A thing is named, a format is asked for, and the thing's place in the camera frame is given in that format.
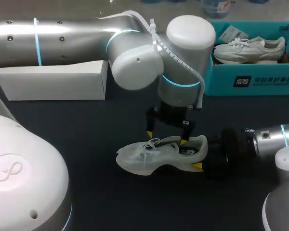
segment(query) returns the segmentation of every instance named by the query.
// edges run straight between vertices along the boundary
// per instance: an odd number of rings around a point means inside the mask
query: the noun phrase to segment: blue led ring
[[[178,84],[178,83],[172,82],[170,79],[167,79],[164,75],[162,75],[162,76],[167,82],[169,82],[169,83],[171,83],[177,87],[181,87],[181,88],[191,88],[191,87],[197,86],[200,83],[200,82],[198,82],[198,83],[194,83],[194,84]]]
[[[40,49],[39,49],[39,37],[37,32],[38,21],[36,18],[33,19],[33,26],[34,26],[35,47],[37,50],[38,63],[39,66],[42,66],[42,59],[40,56]]]
[[[63,227],[63,229],[62,229],[61,231],[64,231],[64,230],[66,229],[66,227],[67,227],[67,225],[68,225],[68,223],[69,223],[69,221],[70,221],[70,219],[71,219],[71,216],[72,216],[72,210],[73,210],[73,204],[72,204],[72,206],[71,206],[71,211],[70,211],[70,213],[69,213],[69,216],[68,216],[68,219],[67,219],[67,221],[66,221],[66,224],[65,224],[65,226]]]
[[[108,46],[109,46],[111,40],[113,40],[116,36],[118,36],[118,35],[120,35],[120,34],[128,33],[128,32],[140,32],[140,31],[138,31],[138,30],[132,30],[132,29],[126,29],[126,30],[122,30],[122,31],[120,31],[120,32],[116,32],[116,33],[110,38],[110,40],[108,41],[108,43],[107,43],[107,45],[106,45],[106,52],[107,52],[107,50],[108,50]]]
[[[288,147],[288,139],[287,139],[287,136],[286,136],[286,131],[285,131],[285,125],[280,125],[281,127],[281,131],[283,132],[283,136],[284,136],[284,140],[285,140],[285,146]]]

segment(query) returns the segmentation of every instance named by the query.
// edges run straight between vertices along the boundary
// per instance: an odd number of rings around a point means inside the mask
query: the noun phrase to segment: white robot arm
[[[269,193],[264,202],[263,225],[266,231],[289,231],[289,124],[244,129],[229,143],[236,147],[234,155],[259,158],[276,165],[280,186]]]
[[[213,26],[186,15],[156,33],[128,11],[94,21],[0,22],[0,67],[68,65],[108,60],[115,81],[138,90],[159,77],[161,108],[154,119],[186,129],[187,106],[202,107],[204,80],[215,41]],[[0,231],[68,231],[72,215],[68,171],[58,151],[22,127],[0,100]]]

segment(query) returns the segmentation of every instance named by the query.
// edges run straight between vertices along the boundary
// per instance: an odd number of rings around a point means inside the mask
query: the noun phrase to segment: cable wrap
[[[137,12],[135,11],[125,11],[123,14],[129,14],[131,16],[136,17],[146,28],[146,30],[150,33],[151,36],[155,36],[158,45],[174,60],[177,61],[179,65],[181,65],[184,69],[188,70],[191,74],[193,74],[197,81],[200,82],[200,91],[199,91],[199,96],[198,96],[198,101],[197,101],[197,108],[202,108],[202,100],[203,100],[203,94],[205,90],[205,82],[201,74],[199,74],[195,69],[190,67],[188,64],[186,64],[183,60],[181,60],[178,56],[176,56],[166,45],[162,42],[158,34],[155,32],[151,31],[151,26],[146,22],[146,20]]]

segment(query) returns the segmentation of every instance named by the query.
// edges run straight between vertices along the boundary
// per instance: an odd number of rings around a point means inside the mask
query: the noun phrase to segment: circular logo
[[[0,191],[20,186],[27,179],[28,172],[28,163],[21,155],[0,155]]]

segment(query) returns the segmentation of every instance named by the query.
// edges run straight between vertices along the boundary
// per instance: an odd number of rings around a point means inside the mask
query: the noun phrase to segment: shoelace
[[[139,152],[139,155],[144,154],[144,167],[145,167],[145,162],[148,154],[159,154],[159,151],[151,151],[147,150],[148,147],[151,147],[152,149],[155,149],[155,145],[160,143],[159,138],[153,138],[150,139],[147,143],[143,145],[139,145],[137,152]]]
[[[229,45],[232,46],[234,49],[247,46],[249,47],[250,45],[247,43],[249,40],[247,38],[240,39],[240,38],[235,38],[235,40],[229,42]]]

